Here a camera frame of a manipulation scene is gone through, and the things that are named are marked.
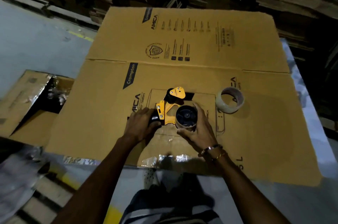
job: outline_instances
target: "shield emblem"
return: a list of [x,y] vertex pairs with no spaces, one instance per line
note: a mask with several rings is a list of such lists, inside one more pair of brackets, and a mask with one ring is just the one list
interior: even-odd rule
[[152,45],[149,49],[149,55],[159,55],[162,51],[161,47]]

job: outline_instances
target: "bracelet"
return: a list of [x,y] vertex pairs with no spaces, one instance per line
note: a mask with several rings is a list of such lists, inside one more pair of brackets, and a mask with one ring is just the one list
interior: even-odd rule
[[211,161],[214,162],[214,161],[216,161],[218,158],[220,158],[220,157],[222,157],[222,156],[224,156],[224,155],[226,155],[226,154],[227,154],[227,153],[224,152],[224,153],[220,154],[218,157],[211,159]]
[[211,147],[207,147],[207,148],[205,148],[205,149],[203,149],[202,151],[201,151],[201,155],[205,155],[207,152],[208,152],[208,150],[212,150],[212,149],[214,149],[214,148],[223,148],[223,146],[222,145],[220,145],[220,144],[216,144],[216,145],[213,145],[213,146],[211,146]]

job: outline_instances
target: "shiny tape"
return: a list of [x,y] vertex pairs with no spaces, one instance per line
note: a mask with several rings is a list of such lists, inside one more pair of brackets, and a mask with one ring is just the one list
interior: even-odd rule
[[[222,100],[222,95],[223,94],[229,94],[231,96],[233,96],[236,99],[237,102],[237,106],[236,107],[231,107],[227,104],[224,103],[224,101]],[[222,111],[223,113],[226,114],[232,114],[234,112],[236,112],[237,110],[239,110],[244,104],[244,96],[241,93],[240,90],[238,90],[237,88],[234,87],[227,87],[225,89],[223,89],[222,91],[220,91],[216,97],[216,107],[218,110]]]

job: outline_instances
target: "person's right arm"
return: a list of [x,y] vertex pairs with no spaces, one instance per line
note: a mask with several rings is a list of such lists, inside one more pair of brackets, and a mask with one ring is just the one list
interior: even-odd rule
[[[185,129],[177,131],[182,137],[196,145],[199,153],[208,147],[218,144],[204,110],[195,104],[197,109],[196,131]],[[247,223],[290,223],[287,218],[256,188],[246,175],[231,161],[228,154],[220,148],[208,151],[206,161],[215,164],[224,178],[234,203],[244,224]]]

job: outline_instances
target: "person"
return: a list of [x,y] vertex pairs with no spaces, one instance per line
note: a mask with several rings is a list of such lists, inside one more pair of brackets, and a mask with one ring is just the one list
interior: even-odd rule
[[[198,104],[194,105],[197,109],[196,131],[179,129],[177,133],[187,139],[199,153],[203,149],[211,148],[203,154],[205,161],[216,166],[224,178],[243,223],[289,223],[231,161],[226,151],[219,146],[214,147],[217,140],[204,110]],[[130,151],[143,139],[151,136],[161,125],[160,122],[148,125],[153,111],[154,109],[144,108],[131,114],[124,135],[117,140],[107,157],[58,213],[53,224],[103,223]],[[134,196],[120,224],[222,223],[218,215],[207,206],[212,206],[212,203],[206,203],[203,207],[200,205],[203,201],[208,201],[208,198],[194,193],[186,185],[184,190],[174,192],[171,199],[161,187],[152,185],[149,191],[141,190]]]

